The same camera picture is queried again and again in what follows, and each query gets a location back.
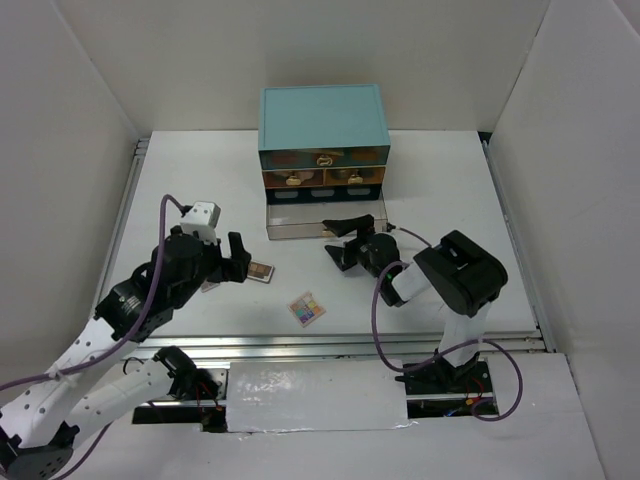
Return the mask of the pink eyeshadow palette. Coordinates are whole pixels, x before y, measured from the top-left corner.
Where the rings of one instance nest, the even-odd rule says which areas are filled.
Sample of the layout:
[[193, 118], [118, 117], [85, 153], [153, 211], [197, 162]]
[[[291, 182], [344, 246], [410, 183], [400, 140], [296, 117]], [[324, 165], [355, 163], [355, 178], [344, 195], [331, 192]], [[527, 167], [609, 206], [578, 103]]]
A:
[[209, 292], [209, 291], [215, 289], [218, 286], [219, 286], [218, 283], [212, 283], [212, 282], [205, 281], [201, 285], [200, 290], [201, 290], [202, 293], [206, 293], [206, 292]]

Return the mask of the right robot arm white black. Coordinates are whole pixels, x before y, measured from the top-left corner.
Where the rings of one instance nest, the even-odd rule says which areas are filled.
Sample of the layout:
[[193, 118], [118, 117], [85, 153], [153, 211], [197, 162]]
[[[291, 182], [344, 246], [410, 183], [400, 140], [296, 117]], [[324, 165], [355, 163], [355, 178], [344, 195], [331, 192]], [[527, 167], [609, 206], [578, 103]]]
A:
[[[325, 248], [339, 270], [359, 265], [376, 279], [370, 309], [372, 337], [380, 360], [397, 373], [395, 380], [407, 387], [434, 384], [451, 392], [466, 384], [479, 360], [488, 311], [508, 281], [502, 263], [458, 230], [442, 237], [435, 246], [427, 244], [411, 261], [404, 262], [390, 234], [395, 227], [376, 231], [370, 214], [325, 220], [323, 226], [337, 237], [355, 235], [341, 246]], [[428, 291], [439, 295], [445, 309], [440, 343], [430, 359], [396, 366], [382, 347], [378, 303], [399, 308]]]

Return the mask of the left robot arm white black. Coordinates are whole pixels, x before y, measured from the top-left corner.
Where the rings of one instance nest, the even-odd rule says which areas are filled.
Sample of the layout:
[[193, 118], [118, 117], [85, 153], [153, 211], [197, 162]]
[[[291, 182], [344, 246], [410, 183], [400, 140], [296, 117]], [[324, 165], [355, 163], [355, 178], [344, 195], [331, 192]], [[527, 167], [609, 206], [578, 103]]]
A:
[[148, 262], [116, 284], [85, 329], [44, 374], [1, 408], [1, 474], [6, 479], [62, 478], [88, 437], [157, 398], [219, 397], [219, 382], [177, 346], [163, 347], [119, 380], [97, 389], [108, 370], [172, 320], [207, 282], [242, 283], [251, 261], [238, 232], [230, 254], [179, 226]]

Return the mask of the brown eyeshadow palette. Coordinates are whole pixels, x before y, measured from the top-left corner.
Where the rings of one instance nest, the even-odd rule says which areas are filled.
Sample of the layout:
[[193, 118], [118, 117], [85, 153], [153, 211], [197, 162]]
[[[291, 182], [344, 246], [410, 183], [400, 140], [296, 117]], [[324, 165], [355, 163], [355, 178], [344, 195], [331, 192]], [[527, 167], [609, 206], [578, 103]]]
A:
[[274, 272], [273, 265], [252, 261], [249, 264], [247, 278], [252, 281], [269, 284]]

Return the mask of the colourful square eyeshadow palette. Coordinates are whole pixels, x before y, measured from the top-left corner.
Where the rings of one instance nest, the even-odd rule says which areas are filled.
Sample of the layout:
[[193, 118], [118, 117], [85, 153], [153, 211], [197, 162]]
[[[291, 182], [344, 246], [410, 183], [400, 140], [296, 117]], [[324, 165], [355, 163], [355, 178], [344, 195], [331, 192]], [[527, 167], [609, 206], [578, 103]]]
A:
[[326, 313], [326, 309], [318, 303], [311, 292], [306, 292], [288, 303], [287, 308], [303, 328]]

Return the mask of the teal drawer organizer box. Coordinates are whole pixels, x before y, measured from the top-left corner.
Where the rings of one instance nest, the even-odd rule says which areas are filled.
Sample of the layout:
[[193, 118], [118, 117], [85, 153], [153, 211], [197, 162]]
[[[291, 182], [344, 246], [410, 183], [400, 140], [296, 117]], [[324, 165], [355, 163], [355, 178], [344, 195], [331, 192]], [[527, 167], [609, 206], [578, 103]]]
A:
[[268, 87], [258, 155], [271, 241], [331, 236], [327, 219], [381, 229], [391, 139], [376, 84]]

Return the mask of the white tape sheet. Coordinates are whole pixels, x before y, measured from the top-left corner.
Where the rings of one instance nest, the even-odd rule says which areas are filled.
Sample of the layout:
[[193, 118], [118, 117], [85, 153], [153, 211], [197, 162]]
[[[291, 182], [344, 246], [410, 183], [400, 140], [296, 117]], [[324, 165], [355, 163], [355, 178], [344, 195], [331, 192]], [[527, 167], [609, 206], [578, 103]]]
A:
[[409, 424], [404, 386], [375, 360], [233, 363], [233, 433], [371, 431]]

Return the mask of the aluminium rail frame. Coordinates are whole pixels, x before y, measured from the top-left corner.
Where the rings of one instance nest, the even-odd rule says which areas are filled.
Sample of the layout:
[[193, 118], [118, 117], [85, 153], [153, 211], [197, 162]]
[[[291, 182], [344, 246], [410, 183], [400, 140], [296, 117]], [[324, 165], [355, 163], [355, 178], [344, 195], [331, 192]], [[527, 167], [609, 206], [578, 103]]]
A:
[[[143, 344], [140, 356], [164, 345], [178, 345], [202, 360], [374, 353], [373, 279], [361, 268], [339, 271], [322, 238], [268, 239], [253, 131], [156, 131], [140, 143], [100, 295], [149, 258], [160, 198], [166, 193], [183, 203], [219, 204], [218, 233], [240, 232], [252, 256], [273, 265], [275, 273], [269, 284], [225, 284], [195, 295]], [[476, 132], [393, 132], [383, 197], [404, 259], [455, 229], [496, 256], [509, 281], [489, 312], [487, 336], [515, 352], [545, 350]], [[303, 328], [287, 304], [306, 292], [326, 313]], [[401, 308], [377, 308], [377, 325], [390, 355], [432, 351], [444, 320], [443, 302], [431, 291]]]

